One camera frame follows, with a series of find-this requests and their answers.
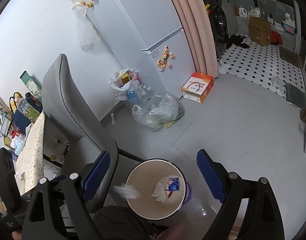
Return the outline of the white refrigerator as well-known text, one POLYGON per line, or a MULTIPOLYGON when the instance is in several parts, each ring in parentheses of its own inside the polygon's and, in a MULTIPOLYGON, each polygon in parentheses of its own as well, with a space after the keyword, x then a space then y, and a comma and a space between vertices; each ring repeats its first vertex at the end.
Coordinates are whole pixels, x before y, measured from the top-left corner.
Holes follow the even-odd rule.
POLYGON ((139 72, 139 80, 156 92, 180 98, 195 72, 182 24, 171 0, 81 0, 92 5, 87 16, 122 68, 139 72), (174 53, 172 69, 160 72, 164 47, 174 53))

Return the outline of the round beige trash bin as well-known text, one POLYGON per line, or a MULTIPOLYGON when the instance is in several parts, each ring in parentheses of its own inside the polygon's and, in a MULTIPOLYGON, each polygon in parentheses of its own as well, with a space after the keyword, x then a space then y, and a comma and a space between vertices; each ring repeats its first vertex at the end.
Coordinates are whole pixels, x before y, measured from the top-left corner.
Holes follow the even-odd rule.
POLYGON ((164 220, 187 204, 192 188, 183 172, 171 161, 148 159, 128 175, 126 201, 135 214, 147 220, 164 220))

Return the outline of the pink curtain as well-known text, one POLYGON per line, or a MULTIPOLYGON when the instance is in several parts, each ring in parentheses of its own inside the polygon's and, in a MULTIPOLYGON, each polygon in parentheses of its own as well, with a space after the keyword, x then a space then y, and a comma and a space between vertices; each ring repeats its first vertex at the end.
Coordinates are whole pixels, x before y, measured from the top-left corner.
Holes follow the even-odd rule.
POLYGON ((198 73, 218 77, 213 32, 203 0, 172 0, 198 73))

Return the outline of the brown cardboard box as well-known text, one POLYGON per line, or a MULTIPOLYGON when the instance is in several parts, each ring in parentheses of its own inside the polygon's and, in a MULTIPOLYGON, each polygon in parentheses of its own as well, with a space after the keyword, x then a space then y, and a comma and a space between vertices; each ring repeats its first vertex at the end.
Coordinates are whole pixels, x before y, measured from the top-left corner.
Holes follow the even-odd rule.
POLYGON ((271 44, 271 25, 269 21, 250 17, 250 38, 253 42, 261 46, 268 46, 271 44))

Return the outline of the tall clear tea bottle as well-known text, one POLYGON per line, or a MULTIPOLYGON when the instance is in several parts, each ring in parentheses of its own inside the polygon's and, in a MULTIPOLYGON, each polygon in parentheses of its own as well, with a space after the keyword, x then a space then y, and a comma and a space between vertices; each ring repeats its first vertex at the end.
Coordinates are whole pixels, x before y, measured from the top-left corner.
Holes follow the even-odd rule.
POLYGON ((17 106, 17 110, 20 111, 20 113, 22 113, 32 123, 35 123, 35 121, 38 119, 38 117, 41 114, 24 98, 22 98, 19 105, 17 106))

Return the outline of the grey upholstered chair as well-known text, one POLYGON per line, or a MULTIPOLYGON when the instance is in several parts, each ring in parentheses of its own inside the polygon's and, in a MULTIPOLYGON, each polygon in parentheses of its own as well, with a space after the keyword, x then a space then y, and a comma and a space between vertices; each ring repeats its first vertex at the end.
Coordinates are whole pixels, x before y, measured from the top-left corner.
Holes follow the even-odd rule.
POLYGON ((114 138, 104 129, 75 85, 67 56, 60 54, 46 72, 42 83, 43 111, 49 121, 68 139, 69 150, 60 174, 81 173, 102 151, 110 155, 110 166, 95 196, 86 208, 95 213, 105 202, 118 165, 119 156, 142 162, 143 159, 118 148, 114 138))

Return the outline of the white tissue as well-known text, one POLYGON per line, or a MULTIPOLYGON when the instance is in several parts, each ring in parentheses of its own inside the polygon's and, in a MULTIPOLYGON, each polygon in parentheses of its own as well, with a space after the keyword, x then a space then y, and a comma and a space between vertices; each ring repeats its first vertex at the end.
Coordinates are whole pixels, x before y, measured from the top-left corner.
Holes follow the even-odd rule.
POLYGON ((124 199, 138 199, 141 197, 140 192, 132 185, 122 184, 114 185, 114 191, 124 199))

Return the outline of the white tissues in bin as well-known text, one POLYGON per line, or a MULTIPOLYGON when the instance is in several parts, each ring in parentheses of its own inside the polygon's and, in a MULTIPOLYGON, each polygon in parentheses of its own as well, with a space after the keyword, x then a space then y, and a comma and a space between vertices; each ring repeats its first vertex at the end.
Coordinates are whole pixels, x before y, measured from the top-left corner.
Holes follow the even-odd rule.
POLYGON ((165 203, 168 198, 168 192, 165 190, 162 183, 157 183, 155 190, 151 196, 155 199, 156 202, 165 203))

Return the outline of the dark washing machine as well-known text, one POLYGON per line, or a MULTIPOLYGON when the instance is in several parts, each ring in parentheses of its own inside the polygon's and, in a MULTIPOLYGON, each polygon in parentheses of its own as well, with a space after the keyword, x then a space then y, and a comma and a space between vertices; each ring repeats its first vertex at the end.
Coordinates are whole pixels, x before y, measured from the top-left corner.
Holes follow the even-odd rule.
POLYGON ((233 0, 203 0, 203 2, 205 5, 210 5, 209 20, 218 55, 221 56, 231 36, 238 31, 234 2, 233 0))

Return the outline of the blue white packet in bin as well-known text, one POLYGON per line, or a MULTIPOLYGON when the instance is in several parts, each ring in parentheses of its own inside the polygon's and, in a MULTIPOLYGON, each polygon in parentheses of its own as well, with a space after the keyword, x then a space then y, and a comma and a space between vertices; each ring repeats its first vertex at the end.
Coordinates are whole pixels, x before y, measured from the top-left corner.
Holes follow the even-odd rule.
POLYGON ((178 191, 180 189, 180 179, 178 177, 168 178, 166 189, 168 191, 178 191))

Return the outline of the white bag of recyclables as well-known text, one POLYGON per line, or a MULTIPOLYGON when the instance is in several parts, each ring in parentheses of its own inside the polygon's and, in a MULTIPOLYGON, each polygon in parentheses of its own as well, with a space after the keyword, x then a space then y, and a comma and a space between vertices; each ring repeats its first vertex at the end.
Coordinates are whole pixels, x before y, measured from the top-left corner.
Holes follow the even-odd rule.
POLYGON ((109 85, 116 100, 127 101, 128 92, 138 90, 140 85, 138 74, 138 71, 129 68, 115 73, 115 77, 110 79, 109 85))

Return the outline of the fridge magnet cluster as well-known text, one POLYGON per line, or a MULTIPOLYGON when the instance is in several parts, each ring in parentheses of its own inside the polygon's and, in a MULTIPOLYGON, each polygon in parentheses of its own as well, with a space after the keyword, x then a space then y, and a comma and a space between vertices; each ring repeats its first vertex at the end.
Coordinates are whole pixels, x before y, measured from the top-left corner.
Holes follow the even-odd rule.
POLYGON ((169 60, 174 60, 175 58, 174 53, 169 50, 168 46, 165 46, 162 59, 158 59, 157 61, 160 72, 164 71, 166 67, 172 69, 173 65, 169 60))

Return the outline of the green tall box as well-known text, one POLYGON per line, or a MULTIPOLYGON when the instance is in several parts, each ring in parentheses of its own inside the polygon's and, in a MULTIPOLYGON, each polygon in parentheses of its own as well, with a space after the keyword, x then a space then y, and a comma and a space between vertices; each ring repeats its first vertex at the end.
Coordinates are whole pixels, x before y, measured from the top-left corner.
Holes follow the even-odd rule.
POLYGON ((33 76, 29 75, 27 71, 24 71, 21 74, 20 79, 30 91, 30 93, 36 99, 40 100, 42 96, 42 86, 39 84, 39 82, 33 76))

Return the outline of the orange white cardboard box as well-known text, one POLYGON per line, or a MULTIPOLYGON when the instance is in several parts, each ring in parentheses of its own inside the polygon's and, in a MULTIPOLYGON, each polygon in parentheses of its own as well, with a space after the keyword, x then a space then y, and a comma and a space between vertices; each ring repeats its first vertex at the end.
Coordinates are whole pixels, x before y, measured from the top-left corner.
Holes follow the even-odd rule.
POLYGON ((181 88, 182 96, 203 103, 214 85, 214 78, 207 74, 194 73, 181 88))

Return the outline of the navy blue lunch bag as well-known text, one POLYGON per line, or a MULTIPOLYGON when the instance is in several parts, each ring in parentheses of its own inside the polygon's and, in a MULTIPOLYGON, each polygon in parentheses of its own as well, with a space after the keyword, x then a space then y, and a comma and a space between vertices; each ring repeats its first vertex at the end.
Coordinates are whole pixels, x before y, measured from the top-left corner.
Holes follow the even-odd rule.
POLYGON ((29 104, 31 104, 37 111, 42 112, 43 106, 40 101, 38 101, 30 92, 26 93, 23 97, 19 92, 14 92, 13 96, 9 98, 9 105, 11 114, 13 116, 13 122, 17 129, 25 134, 25 129, 32 124, 32 122, 26 118, 20 111, 17 110, 22 98, 26 99, 29 104))

